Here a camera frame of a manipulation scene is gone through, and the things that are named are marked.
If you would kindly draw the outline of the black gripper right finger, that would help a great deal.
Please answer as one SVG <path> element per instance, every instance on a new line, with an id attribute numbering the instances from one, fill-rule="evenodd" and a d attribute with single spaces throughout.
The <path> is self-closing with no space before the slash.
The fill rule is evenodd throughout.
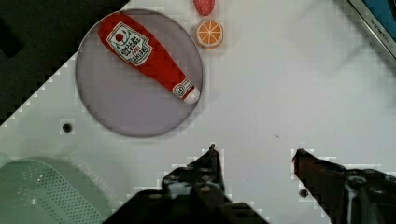
<path id="1" fill-rule="evenodd" d="M 347 169 L 300 148 L 294 173 L 332 224 L 396 224 L 396 182 L 376 169 Z"/>

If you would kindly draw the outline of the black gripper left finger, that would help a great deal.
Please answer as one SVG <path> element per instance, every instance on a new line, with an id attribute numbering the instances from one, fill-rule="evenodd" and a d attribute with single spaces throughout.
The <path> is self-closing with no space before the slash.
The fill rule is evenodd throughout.
<path id="1" fill-rule="evenodd" d="M 225 190 L 220 155 L 215 144 L 211 144 L 208 151 L 198 159 L 166 175 L 162 180 L 162 190 L 176 198 L 179 195 L 190 195 L 196 185 L 206 184 Z"/>

